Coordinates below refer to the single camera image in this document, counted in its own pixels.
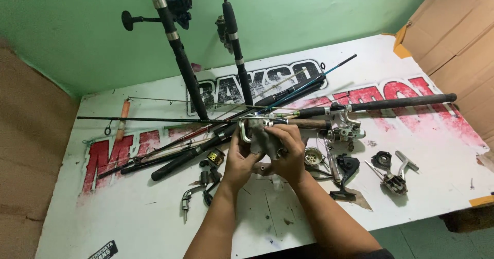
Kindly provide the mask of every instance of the white table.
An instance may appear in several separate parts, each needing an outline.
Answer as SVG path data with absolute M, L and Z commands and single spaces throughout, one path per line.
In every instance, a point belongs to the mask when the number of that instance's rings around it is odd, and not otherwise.
M 318 64 L 324 62 L 329 69 L 350 55 L 358 54 L 357 58 L 329 75 L 330 82 L 326 88 L 292 105 L 297 108 L 320 104 L 328 98 L 332 99 L 332 94 L 348 90 L 354 90 L 351 93 L 353 102 L 358 99 L 370 101 L 381 95 L 396 98 L 396 95 L 440 93 L 411 57 L 399 59 L 392 52 L 393 43 L 391 36 L 376 35 L 251 61 L 246 63 L 246 68 L 256 70 L 255 73 L 261 72 L 254 79 L 264 77 L 262 83 L 269 87 L 275 82 L 267 80 L 268 77 L 275 79 L 276 76 L 292 74 L 293 68 L 300 67 L 300 61 L 309 63 L 303 66 L 312 64 L 311 68 L 316 70 L 319 69 Z M 221 84 L 221 102 L 239 97 L 235 96 L 235 87 L 226 89 L 229 82 L 235 85 L 235 80 L 225 76 L 236 73 L 233 65 L 203 71 L 197 76 L 201 81 L 210 80 L 207 83 L 214 88 Z M 218 77 L 223 77 L 219 79 L 221 82 L 212 82 Z M 77 115 L 119 116 L 122 102 L 128 96 L 185 99 L 186 88 L 182 77 L 174 77 L 91 94 L 82 99 Z M 485 143 L 449 105 L 443 108 L 446 109 L 442 113 L 434 112 L 432 107 L 425 108 L 427 113 L 424 113 L 422 108 L 420 117 L 409 108 L 411 115 L 395 119 L 359 119 L 367 137 L 356 143 L 352 156 L 361 161 L 361 167 L 347 186 L 361 191 L 373 211 L 355 204 L 339 204 L 367 230 L 464 209 L 470 207 L 469 200 L 489 195 L 494 188 L 494 174 L 479 165 L 476 159 L 477 155 L 488 151 Z M 132 102 L 129 117 L 196 118 L 188 116 L 187 110 L 184 103 L 170 105 L 163 101 L 136 100 Z M 214 118 L 220 115 L 219 111 L 225 110 L 222 107 L 209 115 Z M 86 168 L 88 164 L 101 164 L 105 161 L 105 155 L 109 156 L 112 151 L 117 123 L 112 123 L 110 137 L 103 134 L 107 125 L 108 121 L 75 121 L 36 258 L 87 258 L 111 240 L 119 250 L 115 258 L 181 258 L 207 212 L 200 193 L 192 197 L 186 224 L 181 212 L 182 194 L 192 187 L 190 183 L 198 180 L 201 169 L 197 164 L 205 158 L 205 154 L 191 161 L 181 172 L 159 183 L 150 179 L 151 172 L 157 169 L 152 167 L 125 177 L 112 176 L 96 185 L 90 180 L 91 175 L 86 173 Z M 129 139 L 131 146 L 128 151 L 125 147 L 121 149 L 121 158 L 127 155 L 126 152 L 131 156 L 138 153 L 139 148 L 144 146 L 139 144 L 141 136 L 159 134 L 161 145 L 170 142 L 169 132 L 163 126 L 164 123 L 128 122 L 126 132 L 133 138 Z M 177 138 L 179 135 L 176 130 L 170 130 L 170 136 Z M 92 152 L 103 152 L 100 162 L 96 161 L 94 154 L 91 158 L 90 148 L 83 143 L 92 139 L 96 140 Z M 152 146 L 155 143 L 150 139 L 145 144 Z M 308 146 L 319 146 L 324 150 L 314 138 L 309 140 Z M 401 164 L 394 156 L 396 150 L 402 151 L 420 167 L 418 174 L 413 171 L 406 174 L 407 197 L 397 198 L 381 189 L 379 178 L 364 163 L 379 150 L 393 155 L 393 173 Z M 336 189 L 330 181 L 321 185 L 328 192 Z M 275 191 L 268 177 L 253 174 L 244 188 L 238 198 L 238 227 L 232 250 L 234 258 L 314 242 L 300 204 L 287 184 L 283 191 Z

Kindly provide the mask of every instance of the gray rag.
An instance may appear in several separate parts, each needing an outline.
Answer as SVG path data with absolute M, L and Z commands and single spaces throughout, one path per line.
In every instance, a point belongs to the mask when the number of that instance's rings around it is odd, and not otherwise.
M 258 154 L 260 152 L 266 154 L 272 161 L 280 159 L 280 149 L 285 150 L 283 143 L 276 136 L 267 133 L 264 130 L 264 125 L 255 124 L 250 127 L 252 137 L 250 138 L 250 153 Z

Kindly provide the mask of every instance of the sticker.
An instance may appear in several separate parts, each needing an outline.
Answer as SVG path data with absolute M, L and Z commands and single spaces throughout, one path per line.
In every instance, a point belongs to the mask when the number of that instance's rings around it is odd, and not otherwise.
M 110 241 L 108 244 L 105 244 L 101 249 L 96 251 L 95 254 L 91 255 L 89 259 L 109 259 L 119 250 L 117 249 L 117 245 L 115 241 Z

